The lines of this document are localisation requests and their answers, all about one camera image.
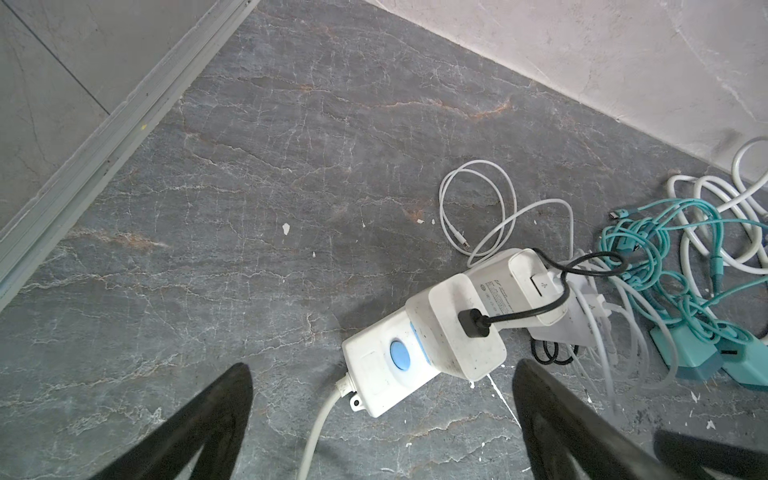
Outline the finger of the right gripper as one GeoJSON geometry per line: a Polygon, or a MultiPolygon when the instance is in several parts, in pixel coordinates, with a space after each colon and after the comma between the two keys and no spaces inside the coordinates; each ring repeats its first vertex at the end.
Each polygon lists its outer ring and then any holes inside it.
{"type": "Polygon", "coordinates": [[[657,459],[686,479],[713,479],[708,470],[736,479],[766,479],[767,454],[667,430],[653,436],[657,459]]]}

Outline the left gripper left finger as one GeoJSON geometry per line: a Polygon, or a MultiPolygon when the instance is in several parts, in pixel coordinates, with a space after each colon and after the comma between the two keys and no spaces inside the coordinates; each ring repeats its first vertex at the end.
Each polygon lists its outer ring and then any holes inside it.
{"type": "Polygon", "coordinates": [[[253,402],[249,367],[236,363],[96,479],[175,479],[195,460],[192,479],[229,479],[253,402]]]}

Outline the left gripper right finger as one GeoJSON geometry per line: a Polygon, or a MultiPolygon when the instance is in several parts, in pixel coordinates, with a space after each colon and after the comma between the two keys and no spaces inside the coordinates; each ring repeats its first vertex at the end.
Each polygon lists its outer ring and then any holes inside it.
{"type": "Polygon", "coordinates": [[[676,479],[537,362],[518,362],[513,397],[536,479],[676,479]]]}

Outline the white blue power strip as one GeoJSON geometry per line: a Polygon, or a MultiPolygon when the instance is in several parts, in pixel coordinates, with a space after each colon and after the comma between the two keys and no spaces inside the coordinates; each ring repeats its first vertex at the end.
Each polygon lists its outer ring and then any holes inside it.
{"type": "Polygon", "coordinates": [[[377,418],[439,375],[401,308],[342,342],[350,408],[377,418]]]}

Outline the white square charger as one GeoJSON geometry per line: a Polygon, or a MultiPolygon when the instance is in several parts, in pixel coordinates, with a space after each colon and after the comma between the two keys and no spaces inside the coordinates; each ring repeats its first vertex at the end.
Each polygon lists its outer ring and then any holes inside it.
{"type": "Polygon", "coordinates": [[[470,337],[460,314],[476,309],[487,313],[470,278],[456,274],[406,301],[405,311],[429,363],[442,373],[476,382],[501,366],[507,350],[498,330],[470,337]]]}

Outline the white charger adapter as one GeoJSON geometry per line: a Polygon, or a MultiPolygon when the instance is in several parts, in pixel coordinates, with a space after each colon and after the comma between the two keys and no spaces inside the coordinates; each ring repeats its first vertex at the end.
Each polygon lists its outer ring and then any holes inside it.
{"type": "Polygon", "coordinates": [[[587,316],[586,308],[589,308],[601,338],[606,340],[611,326],[610,312],[605,307],[605,296],[591,287],[584,287],[581,297],[583,300],[580,300],[576,293],[572,293],[566,303],[566,314],[553,325],[529,328],[531,337],[540,341],[594,348],[597,346],[597,340],[593,325],[587,316]]]}

